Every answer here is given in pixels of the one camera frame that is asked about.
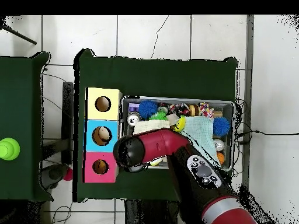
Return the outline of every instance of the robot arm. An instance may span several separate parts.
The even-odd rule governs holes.
[[[256,224],[243,209],[219,172],[191,146],[189,140],[170,129],[123,136],[113,149],[117,163],[132,167],[167,156],[182,219],[187,224]]]

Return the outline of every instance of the green spiky ball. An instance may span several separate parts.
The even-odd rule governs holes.
[[[164,113],[163,111],[159,111],[157,113],[155,113],[154,115],[152,115],[149,120],[168,120],[166,117],[166,113]]]

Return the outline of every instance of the blue spiky ball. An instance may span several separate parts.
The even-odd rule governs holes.
[[[151,100],[143,100],[139,104],[139,114],[141,118],[148,119],[150,116],[157,112],[158,105]]]
[[[214,119],[213,134],[218,137],[222,137],[228,134],[230,130],[230,122],[224,117],[217,117]]]

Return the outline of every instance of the cloth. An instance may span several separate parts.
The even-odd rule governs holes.
[[[192,145],[214,167],[220,167],[215,143],[213,141],[213,118],[205,116],[186,117],[186,124],[182,132]]]
[[[148,120],[137,122],[134,127],[133,135],[145,132],[152,131],[161,128],[170,128],[170,123],[168,120]]]

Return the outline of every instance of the orange toy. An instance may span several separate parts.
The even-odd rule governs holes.
[[[221,152],[217,152],[217,157],[218,157],[218,160],[220,162],[220,165],[222,165],[225,161],[224,155]]]

